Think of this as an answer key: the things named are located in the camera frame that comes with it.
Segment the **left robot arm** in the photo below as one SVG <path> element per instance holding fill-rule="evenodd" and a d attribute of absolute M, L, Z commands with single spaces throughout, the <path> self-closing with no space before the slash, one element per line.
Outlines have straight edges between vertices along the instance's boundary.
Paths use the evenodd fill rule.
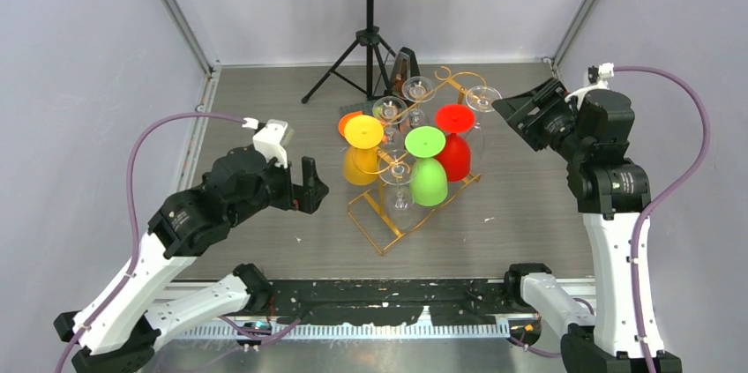
<path fill-rule="evenodd" d="M 139 252 L 123 268 L 127 281 L 110 304 L 99 296 L 81 311 L 60 314 L 61 340 L 78 344 L 77 372 L 136 372 L 170 340 L 221 315 L 265 314 L 273 287 L 254 264 L 238 265 L 210 287 L 168 303 L 157 296 L 212 245 L 267 207 L 312 214 L 329 188 L 311 157 L 302 158 L 303 181 L 253 146 L 217 159 L 199 185 L 165 199 L 148 222 Z"/>

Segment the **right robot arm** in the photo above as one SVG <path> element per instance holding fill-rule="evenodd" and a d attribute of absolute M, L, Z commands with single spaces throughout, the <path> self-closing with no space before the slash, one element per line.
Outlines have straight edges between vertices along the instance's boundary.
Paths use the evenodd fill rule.
<path fill-rule="evenodd" d="M 645 170 L 625 155 L 635 119 L 630 99 L 604 88 L 571 96 L 549 78 L 492 106 L 532 149 L 548 148 L 565 161 L 595 272 L 590 309 L 545 265 L 511 265 L 506 305 L 540 316 L 541 342 L 557 339 L 569 372 L 681 371 L 680 358 L 664 347 L 652 307 L 644 214 L 651 193 Z"/>

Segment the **gold wire wine glass rack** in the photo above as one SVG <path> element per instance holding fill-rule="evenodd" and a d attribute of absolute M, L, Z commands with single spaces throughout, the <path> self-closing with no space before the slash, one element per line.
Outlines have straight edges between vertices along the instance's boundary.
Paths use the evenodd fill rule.
<path fill-rule="evenodd" d="M 434 74 L 433 78 L 429 78 L 433 85 L 435 95 L 432 100 L 423 103 L 422 109 L 425 111 L 429 118 L 430 124 L 428 126 L 436 127 L 435 116 L 437 111 L 446 104 L 462 104 L 466 107 L 465 96 L 467 91 L 474 86 L 488 86 L 485 78 L 481 75 L 472 71 L 465 72 L 452 72 L 448 67 L 440 67 Z M 411 102 L 408 101 L 404 96 L 400 98 L 404 100 L 409 108 Z M 405 136 L 410 132 L 406 128 L 406 116 L 405 121 L 402 124 L 402 132 Z M 390 150 L 383 149 L 380 145 L 378 146 L 378 166 L 379 161 L 383 157 L 384 152 Z M 374 242 L 375 239 L 371 235 L 370 230 L 366 228 L 362 223 L 362 216 L 358 212 L 358 208 L 367 205 L 378 217 L 378 222 L 385 225 L 386 230 L 393 234 L 393 239 L 384 246 L 377 245 L 375 247 L 379 255 L 384 255 L 392 246 L 404 238 L 421 228 L 437 211 L 447 207 L 456 197 L 461 194 L 470 184 L 477 183 L 480 181 L 480 174 L 476 173 L 473 168 L 475 164 L 471 161 L 470 173 L 462 180 L 458 182 L 449 182 L 448 180 L 448 194 L 446 199 L 440 204 L 432 207 L 426 207 L 415 203 L 415 222 L 411 228 L 407 230 L 399 230 L 389 220 L 385 214 L 384 206 L 384 187 L 385 184 L 380 180 L 379 176 L 376 181 L 368 185 L 362 186 L 364 188 L 363 193 L 351 199 L 347 205 L 347 213 L 351 220 L 357 225 L 363 235 L 368 239 L 369 242 Z"/>

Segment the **red silicone wine glass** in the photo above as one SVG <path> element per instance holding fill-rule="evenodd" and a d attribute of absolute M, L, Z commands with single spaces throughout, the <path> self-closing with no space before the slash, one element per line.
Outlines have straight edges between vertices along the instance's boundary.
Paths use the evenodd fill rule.
<path fill-rule="evenodd" d="M 470 173 L 471 149 L 462 134 L 475 123 L 473 111 L 457 103 L 446 104 L 435 116 L 436 126 L 445 134 L 445 145 L 435 156 L 445 170 L 449 182 L 458 182 Z"/>

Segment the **clear tall flute glass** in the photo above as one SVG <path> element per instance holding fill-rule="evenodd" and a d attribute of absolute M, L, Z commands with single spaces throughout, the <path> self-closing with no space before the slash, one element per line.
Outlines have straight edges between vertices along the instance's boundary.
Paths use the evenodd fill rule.
<path fill-rule="evenodd" d="M 471 161 L 478 164 L 485 152 L 485 137 L 482 129 L 482 118 L 494 110 L 493 102 L 502 100 L 503 95 L 491 86 L 474 86 L 465 96 L 465 102 L 473 112 L 475 120 L 473 126 L 464 138 L 471 150 Z"/>

